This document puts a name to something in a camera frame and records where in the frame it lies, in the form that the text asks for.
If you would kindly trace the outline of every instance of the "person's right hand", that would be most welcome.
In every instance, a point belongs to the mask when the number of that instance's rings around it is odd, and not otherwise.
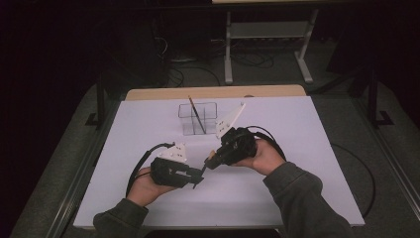
[[[275,148],[270,145],[268,141],[259,139],[256,140],[256,143],[257,153],[253,158],[249,157],[243,159],[232,166],[248,167],[264,176],[268,176],[273,170],[285,163],[284,158],[278,154]]]

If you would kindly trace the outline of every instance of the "hand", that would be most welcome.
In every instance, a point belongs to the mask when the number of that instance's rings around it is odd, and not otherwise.
[[[147,206],[154,202],[160,195],[176,189],[176,187],[157,185],[149,173],[151,168],[143,168],[138,171],[137,178],[127,196],[127,199],[135,202],[139,206]]]
[[[232,166],[248,167],[264,176],[268,176],[273,170],[285,163],[284,158],[278,154],[277,150],[268,141],[259,139],[256,140],[256,143],[257,153],[253,158],[248,157]]]

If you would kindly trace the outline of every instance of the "sleeve cuff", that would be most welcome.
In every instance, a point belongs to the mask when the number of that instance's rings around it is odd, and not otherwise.
[[[286,162],[266,176],[263,182],[268,187],[271,195],[276,195],[305,173],[294,163]]]
[[[110,213],[118,217],[118,219],[126,221],[130,226],[140,228],[149,210],[145,207],[138,206],[133,201],[123,198]]]

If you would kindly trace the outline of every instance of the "person's left hand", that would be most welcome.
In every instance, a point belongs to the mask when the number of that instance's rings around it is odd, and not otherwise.
[[[137,178],[127,196],[127,199],[135,202],[139,206],[147,206],[154,202],[160,195],[176,189],[173,186],[157,185],[149,173],[151,168],[143,168],[138,171]]]

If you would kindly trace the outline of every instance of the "gray sleeve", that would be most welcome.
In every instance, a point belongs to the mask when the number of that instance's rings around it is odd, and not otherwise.
[[[280,208],[290,238],[354,237],[349,222],[322,197],[318,177],[287,162],[263,182]]]
[[[123,198],[114,208],[95,215],[93,225],[97,232],[96,236],[137,237],[148,213],[147,208]]]

